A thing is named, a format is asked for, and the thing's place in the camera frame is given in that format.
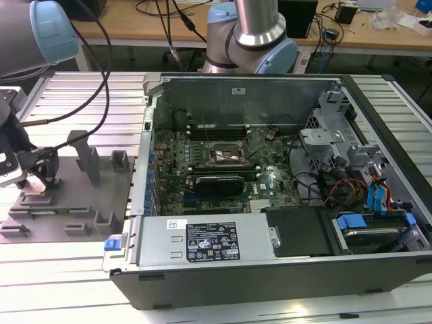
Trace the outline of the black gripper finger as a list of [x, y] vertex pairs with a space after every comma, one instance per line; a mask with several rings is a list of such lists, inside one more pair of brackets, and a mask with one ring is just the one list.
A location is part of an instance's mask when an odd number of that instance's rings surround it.
[[58, 152], [54, 148], [47, 147], [42, 150], [40, 158], [43, 163], [39, 167], [39, 172], [44, 185], [50, 188], [55, 184], [59, 169]]
[[20, 158], [20, 166], [23, 172], [28, 175], [31, 174], [41, 182], [43, 181], [42, 175], [39, 172], [38, 159], [35, 158]]

